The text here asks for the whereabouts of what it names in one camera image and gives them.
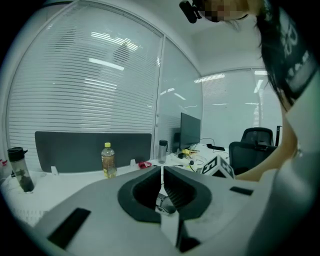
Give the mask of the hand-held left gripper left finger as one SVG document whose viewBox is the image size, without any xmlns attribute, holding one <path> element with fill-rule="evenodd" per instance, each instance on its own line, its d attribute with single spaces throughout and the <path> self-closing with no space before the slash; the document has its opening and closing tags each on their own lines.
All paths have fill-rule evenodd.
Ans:
<svg viewBox="0 0 320 256">
<path fill-rule="evenodd" d="M 117 193 L 117 200 L 134 220 L 160 223 L 161 215 L 155 208 L 161 187 L 161 167 L 154 166 L 124 183 Z"/>
</svg>

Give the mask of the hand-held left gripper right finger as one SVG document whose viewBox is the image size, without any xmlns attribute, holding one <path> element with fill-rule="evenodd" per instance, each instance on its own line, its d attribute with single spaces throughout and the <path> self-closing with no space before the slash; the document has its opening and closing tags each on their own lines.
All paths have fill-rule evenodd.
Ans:
<svg viewBox="0 0 320 256">
<path fill-rule="evenodd" d="M 163 167 L 164 189 L 182 221 L 201 217 L 212 202 L 212 193 L 204 184 L 189 178 L 177 167 Z"/>
</svg>

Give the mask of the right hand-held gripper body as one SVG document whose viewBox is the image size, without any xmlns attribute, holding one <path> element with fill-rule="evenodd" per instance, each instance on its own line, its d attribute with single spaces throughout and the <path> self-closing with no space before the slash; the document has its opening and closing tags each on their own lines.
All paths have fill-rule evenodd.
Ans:
<svg viewBox="0 0 320 256">
<path fill-rule="evenodd" d="M 201 174 L 210 177 L 235 179 L 233 168 L 219 154 L 203 166 Z"/>
</svg>

